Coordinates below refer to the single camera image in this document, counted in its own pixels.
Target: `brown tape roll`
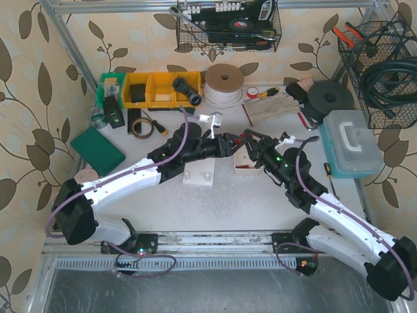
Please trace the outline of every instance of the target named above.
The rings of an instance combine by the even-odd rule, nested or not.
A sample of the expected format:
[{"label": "brown tape roll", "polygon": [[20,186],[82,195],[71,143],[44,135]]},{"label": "brown tape roll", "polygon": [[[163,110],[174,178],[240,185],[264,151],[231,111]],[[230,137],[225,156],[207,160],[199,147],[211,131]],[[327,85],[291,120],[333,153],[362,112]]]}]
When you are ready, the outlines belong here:
[{"label": "brown tape roll", "polygon": [[[142,135],[142,134],[136,132],[135,131],[135,126],[137,124],[139,124],[139,123],[146,123],[146,124],[148,124],[151,127],[151,130],[149,131],[149,133]],[[152,136],[152,134],[154,132],[154,125],[152,124],[152,122],[151,122],[150,119],[147,119],[146,117],[139,117],[137,119],[134,119],[134,121],[130,125],[130,132],[137,139],[148,139],[149,137]]]},{"label": "brown tape roll", "polygon": [[223,93],[238,90],[244,82],[242,71],[230,64],[213,65],[206,71],[205,79],[211,89]]}]

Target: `white table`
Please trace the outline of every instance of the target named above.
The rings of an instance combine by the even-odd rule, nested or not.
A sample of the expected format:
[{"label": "white table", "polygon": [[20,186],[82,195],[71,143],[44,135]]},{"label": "white table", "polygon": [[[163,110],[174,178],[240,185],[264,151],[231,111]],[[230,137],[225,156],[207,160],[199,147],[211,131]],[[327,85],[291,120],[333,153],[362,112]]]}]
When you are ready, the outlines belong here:
[{"label": "white table", "polygon": [[[127,122],[127,110],[123,110]],[[216,133],[241,134],[250,127],[241,106],[230,110],[216,110],[202,104],[195,113],[223,113],[222,127]],[[106,126],[100,132],[125,155],[126,160],[115,171],[131,166],[147,153],[163,145],[184,122],[180,112],[151,112],[151,117],[169,131],[162,136],[156,130],[147,140],[128,136],[126,127]],[[278,136],[286,131],[297,138],[319,135],[308,132],[297,114],[267,121],[253,130]],[[326,162],[323,144],[309,143],[305,152],[312,163],[310,174],[330,191],[323,163]],[[357,215],[364,216],[353,179],[334,179],[334,186],[342,203]],[[265,174],[238,176],[233,169],[233,157],[216,159],[213,186],[193,186],[182,183],[182,174],[161,185],[135,192],[119,201],[120,209],[109,210],[109,216],[128,218],[138,231],[254,231],[290,230],[307,217],[294,208],[285,197],[285,189],[277,187]]]}]

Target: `yellow storage bin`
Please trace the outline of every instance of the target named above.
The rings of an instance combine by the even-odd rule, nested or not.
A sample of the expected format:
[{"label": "yellow storage bin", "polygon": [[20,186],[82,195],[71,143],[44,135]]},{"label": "yellow storage bin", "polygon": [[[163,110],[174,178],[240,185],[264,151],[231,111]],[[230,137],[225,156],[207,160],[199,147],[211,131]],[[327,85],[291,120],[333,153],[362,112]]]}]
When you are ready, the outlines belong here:
[{"label": "yellow storage bin", "polygon": [[177,77],[174,72],[153,72],[146,86],[148,108],[174,108],[174,88],[172,82]]},{"label": "yellow storage bin", "polygon": [[[123,108],[127,109],[143,109],[148,108],[149,98],[148,98],[148,88],[149,88],[149,76],[151,73],[127,73],[124,79],[124,85],[122,90],[122,102]],[[145,102],[131,102],[130,101],[130,86],[136,85],[139,83],[146,84],[145,90]]]},{"label": "yellow storage bin", "polygon": [[[203,95],[201,92],[201,75],[200,72],[175,72],[177,77],[182,77],[187,81],[187,84],[193,87],[199,95]],[[186,95],[182,93],[178,93],[174,91],[174,106],[179,108],[180,106],[184,106],[185,108],[194,108],[188,101]]]}]

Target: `box handle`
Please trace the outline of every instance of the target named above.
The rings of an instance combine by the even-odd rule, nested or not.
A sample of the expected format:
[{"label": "box handle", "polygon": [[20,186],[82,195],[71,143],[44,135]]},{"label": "box handle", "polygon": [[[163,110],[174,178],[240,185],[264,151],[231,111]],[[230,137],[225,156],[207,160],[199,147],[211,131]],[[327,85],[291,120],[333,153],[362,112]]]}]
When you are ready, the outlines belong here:
[{"label": "box handle", "polygon": [[352,122],[340,123],[341,137],[343,138],[343,141],[345,142],[345,145],[349,150],[354,151],[354,152],[361,152],[362,148],[359,145],[357,145],[356,147],[353,147],[351,143],[349,142],[349,139],[347,138],[346,127],[351,127],[351,126],[353,126]]}]

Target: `green storage bin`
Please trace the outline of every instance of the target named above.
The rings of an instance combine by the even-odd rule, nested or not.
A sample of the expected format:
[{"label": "green storage bin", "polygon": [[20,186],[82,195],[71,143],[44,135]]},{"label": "green storage bin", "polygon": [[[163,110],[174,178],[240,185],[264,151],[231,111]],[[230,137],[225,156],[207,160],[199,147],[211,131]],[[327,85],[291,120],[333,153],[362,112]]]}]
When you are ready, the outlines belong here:
[{"label": "green storage bin", "polygon": [[[117,78],[117,81],[120,83],[120,91],[119,91],[119,98],[117,101],[119,101],[119,106],[123,108],[122,103],[122,90],[124,85],[124,78],[126,77],[126,73],[103,73],[100,77],[100,83],[104,82],[106,78]],[[98,84],[97,92],[96,92],[96,101],[97,106],[99,108],[103,108],[103,101],[104,101],[104,89],[103,86]]]}]

